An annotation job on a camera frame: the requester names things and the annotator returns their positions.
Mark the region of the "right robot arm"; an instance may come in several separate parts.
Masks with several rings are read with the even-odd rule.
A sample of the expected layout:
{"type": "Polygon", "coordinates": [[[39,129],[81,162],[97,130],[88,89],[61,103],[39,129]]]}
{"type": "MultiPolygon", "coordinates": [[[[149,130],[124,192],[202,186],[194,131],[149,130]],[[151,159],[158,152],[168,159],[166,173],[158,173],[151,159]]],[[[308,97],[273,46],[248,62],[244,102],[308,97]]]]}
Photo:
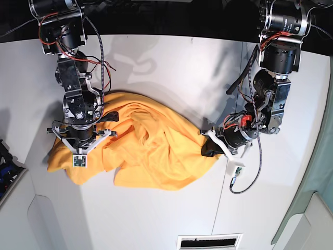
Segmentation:
{"type": "Polygon", "coordinates": [[[38,21],[39,40],[46,55],[56,55],[55,77],[65,94],[63,121],[53,121],[50,133],[56,135],[74,155],[87,155],[115,132],[101,132],[101,121],[118,119],[116,113],[105,115],[104,88],[91,85],[90,64],[100,65],[101,71],[110,66],[104,56],[87,57],[79,48],[86,45],[84,22],[91,22],[84,13],[85,1],[29,1],[30,12],[38,21]]]}

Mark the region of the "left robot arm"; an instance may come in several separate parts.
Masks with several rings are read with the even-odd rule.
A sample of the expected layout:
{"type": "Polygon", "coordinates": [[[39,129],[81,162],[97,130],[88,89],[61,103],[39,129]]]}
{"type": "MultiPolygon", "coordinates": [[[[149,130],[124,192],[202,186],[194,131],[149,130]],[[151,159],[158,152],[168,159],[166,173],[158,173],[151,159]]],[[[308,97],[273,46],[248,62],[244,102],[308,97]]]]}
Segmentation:
{"type": "Polygon", "coordinates": [[[226,91],[241,90],[249,80],[250,96],[244,97],[244,110],[228,115],[215,129],[216,136],[236,154],[258,133],[277,134],[290,90],[288,76],[299,70],[302,40],[307,36],[311,18],[301,1],[261,1],[260,42],[238,79],[226,91]]]}

